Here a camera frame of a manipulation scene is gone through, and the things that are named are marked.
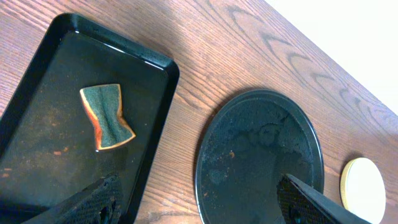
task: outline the black rectangular tray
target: black rectangular tray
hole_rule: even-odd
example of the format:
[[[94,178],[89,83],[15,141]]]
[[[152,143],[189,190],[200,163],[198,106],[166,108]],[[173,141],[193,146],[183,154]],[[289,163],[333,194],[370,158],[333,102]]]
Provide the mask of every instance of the black rectangular tray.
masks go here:
[[[135,220],[177,86],[176,63],[76,14],[51,23],[0,120],[0,223],[19,223],[117,171]],[[119,83],[137,137],[96,152],[79,90]]]

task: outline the wooden surface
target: wooden surface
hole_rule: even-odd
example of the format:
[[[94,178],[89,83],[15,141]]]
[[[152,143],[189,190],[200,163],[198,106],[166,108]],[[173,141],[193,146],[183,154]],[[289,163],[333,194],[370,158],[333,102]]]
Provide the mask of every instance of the wooden surface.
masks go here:
[[[398,220],[398,117],[261,0],[1,0],[0,113],[62,12],[83,14],[180,67],[136,223],[201,222],[193,172],[203,130],[228,99],[255,88],[287,95],[310,118],[323,149],[327,197],[341,204],[344,165],[368,157],[386,186],[382,222]]]

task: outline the white wall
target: white wall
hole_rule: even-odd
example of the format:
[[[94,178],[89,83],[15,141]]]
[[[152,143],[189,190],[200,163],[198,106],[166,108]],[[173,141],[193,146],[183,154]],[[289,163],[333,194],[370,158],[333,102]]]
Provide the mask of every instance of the white wall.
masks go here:
[[[398,2],[266,0],[398,114]]]

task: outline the wood grain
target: wood grain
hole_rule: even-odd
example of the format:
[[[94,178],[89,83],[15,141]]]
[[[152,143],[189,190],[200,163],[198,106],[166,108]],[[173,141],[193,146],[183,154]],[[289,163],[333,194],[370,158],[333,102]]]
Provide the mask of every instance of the wood grain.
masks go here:
[[[368,157],[386,186],[382,222],[398,220],[398,117],[262,0],[3,0],[1,113],[51,20],[63,12],[83,14],[180,67],[136,223],[201,222],[193,187],[201,137],[228,99],[254,88],[279,91],[306,112],[323,149],[327,197],[341,204],[344,165]]]

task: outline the tray rim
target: tray rim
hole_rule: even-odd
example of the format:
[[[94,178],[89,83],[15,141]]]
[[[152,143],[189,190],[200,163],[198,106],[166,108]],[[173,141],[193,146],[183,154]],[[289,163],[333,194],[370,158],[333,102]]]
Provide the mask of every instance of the tray rim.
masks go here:
[[[115,46],[139,60],[161,68],[167,78],[167,84],[155,117],[152,134],[149,137],[146,151],[136,176],[136,184],[132,188],[128,208],[119,221],[120,223],[132,223],[136,219],[141,199],[144,195],[150,168],[177,88],[180,70],[171,58],[129,40],[82,15],[67,12],[57,15],[50,23],[15,92],[9,100],[2,116],[0,116],[0,136],[2,136],[0,138],[0,162],[63,36],[69,32],[82,33],[102,43]]]

